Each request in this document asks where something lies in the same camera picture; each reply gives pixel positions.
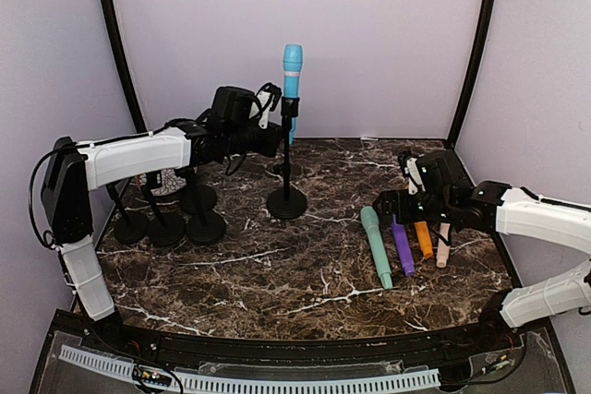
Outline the orange microphone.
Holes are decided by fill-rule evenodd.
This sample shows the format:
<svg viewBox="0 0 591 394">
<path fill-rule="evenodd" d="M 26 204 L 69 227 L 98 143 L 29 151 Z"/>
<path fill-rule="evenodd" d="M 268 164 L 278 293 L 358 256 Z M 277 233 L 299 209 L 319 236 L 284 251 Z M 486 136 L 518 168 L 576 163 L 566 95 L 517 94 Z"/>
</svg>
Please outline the orange microphone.
<svg viewBox="0 0 591 394">
<path fill-rule="evenodd" d="M 414 226 L 423 258 L 432 258 L 434 256 L 434 252 L 428 224 L 425 221 L 419 221 L 415 222 Z"/>
</svg>

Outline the black stand of purple microphone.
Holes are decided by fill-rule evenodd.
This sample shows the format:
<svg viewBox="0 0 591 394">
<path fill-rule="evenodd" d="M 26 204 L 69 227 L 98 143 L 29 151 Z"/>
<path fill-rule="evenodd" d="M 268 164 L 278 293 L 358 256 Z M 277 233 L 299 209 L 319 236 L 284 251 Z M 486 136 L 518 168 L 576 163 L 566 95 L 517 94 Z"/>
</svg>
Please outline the black stand of purple microphone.
<svg viewBox="0 0 591 394">
<path fill-rule="evenodd" d="M 198 204 L 203 211 L 214 209 L 218 197 L 211 186 L 201 184 L 197 179 L 197 174 L 188 168 L 177 171 L 176 175 L 186 182 L 180 198 L 181 210 L 186 214 L 197 214 Z"/>
</svg>

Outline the blue microphone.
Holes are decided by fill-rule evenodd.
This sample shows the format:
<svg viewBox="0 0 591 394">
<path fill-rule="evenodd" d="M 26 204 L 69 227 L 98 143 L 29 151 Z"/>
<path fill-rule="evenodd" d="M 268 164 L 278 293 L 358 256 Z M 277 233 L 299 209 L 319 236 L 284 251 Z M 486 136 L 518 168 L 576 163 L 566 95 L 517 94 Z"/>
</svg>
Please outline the blue microphone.
<svg viewBox="0 0 591 394">
<path fill-rule="evenodd" d="M 283 52 L 283 96 L 287 100 L 299 98 L 302 67 L 303 47 L 299 44 L 286 44 Z"/>
</svg>

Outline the beige microphone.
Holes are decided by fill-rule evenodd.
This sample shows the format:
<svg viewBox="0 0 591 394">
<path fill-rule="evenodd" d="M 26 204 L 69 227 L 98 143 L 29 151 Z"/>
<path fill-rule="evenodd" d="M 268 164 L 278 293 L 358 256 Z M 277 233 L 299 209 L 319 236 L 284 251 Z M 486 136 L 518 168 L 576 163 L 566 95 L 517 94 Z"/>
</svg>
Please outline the beige microphone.
<svg viewBox="0 0 591 394">
<path fill-rule="evenodd" d="M 451 250 L 450 228 L 449 223 L 442 222 L 440 224 L 436 254 L 436 266 L 440 269 L 445 268 L 449 260 Z"/>
</svg>

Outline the black stand of orange microphone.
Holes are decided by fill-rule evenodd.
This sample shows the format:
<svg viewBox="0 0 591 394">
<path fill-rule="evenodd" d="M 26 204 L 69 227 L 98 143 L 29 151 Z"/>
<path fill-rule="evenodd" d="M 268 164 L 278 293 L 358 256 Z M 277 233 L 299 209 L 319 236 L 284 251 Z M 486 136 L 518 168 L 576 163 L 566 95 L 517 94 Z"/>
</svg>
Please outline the black stand of orange microphone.
<svg viewBox="0 0 591 394">
<path fill-rule="evenodd" d="M 141 212 L 128 212 L 114 184 L 108 184 L 106 189 L 120 215 L 120 218 L 114 224 L 115 239 L 123 245 L 132 245 L 139 242 L 148 230 L 149 220 L 147 216 Z"/>
</svg>

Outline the black stand of beige microphone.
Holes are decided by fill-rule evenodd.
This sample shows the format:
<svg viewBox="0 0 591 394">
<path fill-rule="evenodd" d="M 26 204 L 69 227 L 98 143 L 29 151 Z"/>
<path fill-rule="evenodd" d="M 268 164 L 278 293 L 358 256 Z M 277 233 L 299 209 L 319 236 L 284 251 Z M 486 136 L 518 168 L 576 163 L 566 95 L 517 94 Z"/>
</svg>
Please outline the black stand of beige microphone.
<svg viewBox="0 0 591 394">
<path fill-rule="evenodd" d="M 178 245 L 186 232 L 184 218 L 171 212 L 161 212 L 156 198 L 152 193 L 160 185 L 159 173 L 146 174 L 145 184 L 141 187 L 141 193 L 147 200 L 153 219 L 149 222 L 147 234 L 154 246 L 172 247 Z"/>
</svg>

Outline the black stand of blue microphone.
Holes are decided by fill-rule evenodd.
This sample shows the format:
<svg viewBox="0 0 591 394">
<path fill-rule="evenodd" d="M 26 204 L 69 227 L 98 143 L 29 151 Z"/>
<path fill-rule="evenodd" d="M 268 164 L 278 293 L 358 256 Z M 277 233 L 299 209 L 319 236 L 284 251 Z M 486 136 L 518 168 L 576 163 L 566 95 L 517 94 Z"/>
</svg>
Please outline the black stand of blue microphone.
<svg viewBox="0 0 591 394">
<path fill-rule="evenodd" d="M 281 117 L 283 129 L 283 185 L 272 191 L 266 201 L 267 210 L 273 218 L 290 221 L 302 216 L 308 208 L 306 195 L 291 185 L 290 131 L 292 119 L 297 117 L 298 98 L 282 97 Z"/>
</svg>

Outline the purple microphone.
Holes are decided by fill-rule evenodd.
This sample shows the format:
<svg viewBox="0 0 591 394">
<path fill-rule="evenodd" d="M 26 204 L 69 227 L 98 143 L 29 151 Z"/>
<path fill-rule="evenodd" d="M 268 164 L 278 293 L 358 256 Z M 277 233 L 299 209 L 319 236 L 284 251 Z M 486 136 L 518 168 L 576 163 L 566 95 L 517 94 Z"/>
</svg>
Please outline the purple microphone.
<svg viewBox="0 0 591 394">
<path fill-rule="evenodd" d="M 392 218 L 391 230 L 404 275 L 413 277 L 416 275 L 415 261 L 405 227 L 396 220 L 396 216 Z"/>
</svg>

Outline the black stand of mint microphone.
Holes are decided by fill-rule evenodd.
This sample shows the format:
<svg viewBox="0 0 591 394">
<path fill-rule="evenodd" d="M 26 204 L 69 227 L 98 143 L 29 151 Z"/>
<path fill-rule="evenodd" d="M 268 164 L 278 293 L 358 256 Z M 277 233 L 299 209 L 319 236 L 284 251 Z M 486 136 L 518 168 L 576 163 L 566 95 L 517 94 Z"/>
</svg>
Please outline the black stand of mint microphone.
<svg viewBox="0 0 591 394">
<path fill-rule="evenodd" d="M 203 211 L 198 204 L 198 213 L 190 216 L 187 237 L 191 242 L 196 245 L 213 245 L 223 238 L 226 223 L 214 209 Z"/>
</svg>

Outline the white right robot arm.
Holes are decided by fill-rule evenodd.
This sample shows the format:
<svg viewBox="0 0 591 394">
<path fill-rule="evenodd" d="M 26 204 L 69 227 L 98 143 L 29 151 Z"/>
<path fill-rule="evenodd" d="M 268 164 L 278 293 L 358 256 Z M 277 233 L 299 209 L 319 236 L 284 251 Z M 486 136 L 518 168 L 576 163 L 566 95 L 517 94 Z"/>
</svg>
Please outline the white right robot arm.
<svg viewBox="0 0 591 394">
<path fill-rule="evenodd" d="M 460 232 L 521 235 L 589 253 L 590 208 L 537 195 L 524 186 L 496 181 L 474 185 L 452 149 L 416 156 L 406 150 L 398 162 L 406 189 L 383 191 L 373 202 L 382 222 L 447 222 Z M 505 339 L 507 328 L 576 310 L 590 313 L 590 263 L 545 281 L 495 293 L 471 332 L 482 351 Z"/>
</svg>

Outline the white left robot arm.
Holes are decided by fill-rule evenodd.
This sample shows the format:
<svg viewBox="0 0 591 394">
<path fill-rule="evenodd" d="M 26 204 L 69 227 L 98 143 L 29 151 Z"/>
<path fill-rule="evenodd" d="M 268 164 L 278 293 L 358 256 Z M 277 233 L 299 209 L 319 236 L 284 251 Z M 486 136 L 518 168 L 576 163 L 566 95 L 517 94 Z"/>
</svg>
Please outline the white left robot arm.
<svg viewBox="0 0 591 394">
<path fill-rule="evenodd" d="M 108 352 L 124 352 L 130 334 L 109 317 L 116 309 L 95 252 L 90 191 L 166 169 L 189 177 L 198 166 L 249 152 L 274 157 L 282 129 L 268 116 L 281 96 L 272 83 L 259 92 L 220 87 L 211 108 L 196 119 L 176 118 L 154 131 L 97 141 L 61 137 L 39 160 L 47 167 L 41 201 L 49 228 L 35 235 L 43 247 L 57 250 L 83 309 L 98 321 L 93 336 Z"/>
</svg>

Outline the mint green microphone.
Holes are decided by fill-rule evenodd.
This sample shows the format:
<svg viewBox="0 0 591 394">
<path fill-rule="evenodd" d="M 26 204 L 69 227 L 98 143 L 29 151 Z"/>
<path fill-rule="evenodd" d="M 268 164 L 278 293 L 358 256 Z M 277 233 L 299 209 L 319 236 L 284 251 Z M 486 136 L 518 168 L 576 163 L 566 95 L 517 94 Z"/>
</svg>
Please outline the mint green microphone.
<svg viewBox="0 0 591 394">
<path fill-rule="evenodd" d="M 380 283 L 385 290 L 391 290 L 392 270 L 382 240 L 378 215 L 371 206 L 365 206 L 361 209 L 360 216 Z"/>
</svg>

